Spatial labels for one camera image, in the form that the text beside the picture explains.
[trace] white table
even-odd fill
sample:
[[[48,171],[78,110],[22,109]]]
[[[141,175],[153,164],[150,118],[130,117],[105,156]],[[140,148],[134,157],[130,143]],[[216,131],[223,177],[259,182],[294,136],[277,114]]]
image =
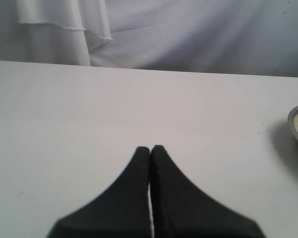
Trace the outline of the white table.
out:
[[[43,238],[162,144],[269,238],[298,238],[298,78],[0,61],[0,238]]]

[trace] bowl rim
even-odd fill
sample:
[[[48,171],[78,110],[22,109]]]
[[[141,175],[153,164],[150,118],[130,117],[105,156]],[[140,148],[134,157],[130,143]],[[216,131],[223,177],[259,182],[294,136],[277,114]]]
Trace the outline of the bowl rim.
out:
[[[295,136],[296,140],[298,141],[298,132],[295,128],[295,124],[294,124],[294,118],[295,118],[295,115],[297,114],[298,112],[298,106],[293,108],[289,115],[288,115],[288,125],[293,133],[293,135]]]

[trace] white backdrop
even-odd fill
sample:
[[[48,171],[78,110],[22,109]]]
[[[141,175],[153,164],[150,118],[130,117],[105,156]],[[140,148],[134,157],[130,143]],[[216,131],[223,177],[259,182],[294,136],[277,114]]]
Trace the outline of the white backdrop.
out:
[[[87,9],[92,23],[109,22],[113,40],[89,47],[91,31],[18,24],[16,2],[0,0],[0,60],[298,76],[298,0],[105,2],[107,12]]]

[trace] tabletop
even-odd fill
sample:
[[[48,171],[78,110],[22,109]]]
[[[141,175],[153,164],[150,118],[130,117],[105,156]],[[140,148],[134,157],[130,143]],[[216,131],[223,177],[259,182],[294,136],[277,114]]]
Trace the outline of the tabletop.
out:
[[[298,78],[0,61],[0,238],[45,237],[156,144],[267,237],[298,238],[297,105]]]

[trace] metal bowl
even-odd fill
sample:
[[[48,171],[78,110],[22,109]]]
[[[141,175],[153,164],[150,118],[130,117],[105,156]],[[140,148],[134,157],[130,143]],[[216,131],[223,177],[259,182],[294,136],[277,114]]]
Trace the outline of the metal bowl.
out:
[[[288,124],[289,124],[289,127],[297,141],[297,144],[298,144],[298,132],[295,128],[295,125],[294,125],[294,118],[295,116],[297,115],[297,112],[298,112],[298,106],[295,107],[294,109],[291,110],[291,112],[289,113],[288,115]]]

